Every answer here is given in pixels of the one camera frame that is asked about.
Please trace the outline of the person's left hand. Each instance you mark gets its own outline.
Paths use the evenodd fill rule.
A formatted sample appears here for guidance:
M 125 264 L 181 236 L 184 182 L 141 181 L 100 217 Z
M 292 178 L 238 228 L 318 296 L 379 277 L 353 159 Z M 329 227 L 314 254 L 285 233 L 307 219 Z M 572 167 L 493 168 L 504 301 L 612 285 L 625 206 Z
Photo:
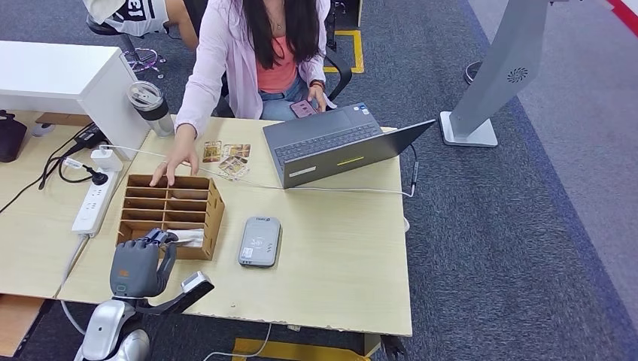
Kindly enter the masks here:
M 308 88 L 308 102 L 314 105 L 317 112 L 324 112 L 327 109 L 327 103 L 324 98 L 324 87 L 321 83 L 314 82 Z

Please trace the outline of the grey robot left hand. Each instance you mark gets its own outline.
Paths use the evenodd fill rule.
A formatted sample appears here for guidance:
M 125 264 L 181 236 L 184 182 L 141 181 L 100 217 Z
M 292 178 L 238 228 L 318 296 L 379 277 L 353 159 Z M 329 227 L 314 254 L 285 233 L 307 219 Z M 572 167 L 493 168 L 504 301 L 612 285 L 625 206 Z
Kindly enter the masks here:
M 154 228 L 145 236 L 116 246 L 110 273 L 116 297 L 147 298 L 161 294 L 177 260 L 178 237 Z

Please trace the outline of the person's right hand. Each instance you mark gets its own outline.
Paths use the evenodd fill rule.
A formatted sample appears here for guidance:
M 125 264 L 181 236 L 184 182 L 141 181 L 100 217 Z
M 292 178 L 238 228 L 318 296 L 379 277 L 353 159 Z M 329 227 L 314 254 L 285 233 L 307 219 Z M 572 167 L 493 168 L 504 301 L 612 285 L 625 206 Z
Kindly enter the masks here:
M 199 172 L 199 157 L 193 142 L 175 142 L 168 156 L 156 167 L 149 185 L 155 187 L 165 177 L 169 186 L 175 184 L 176 170 L 180 165 L 187 164 L 190 175 Z

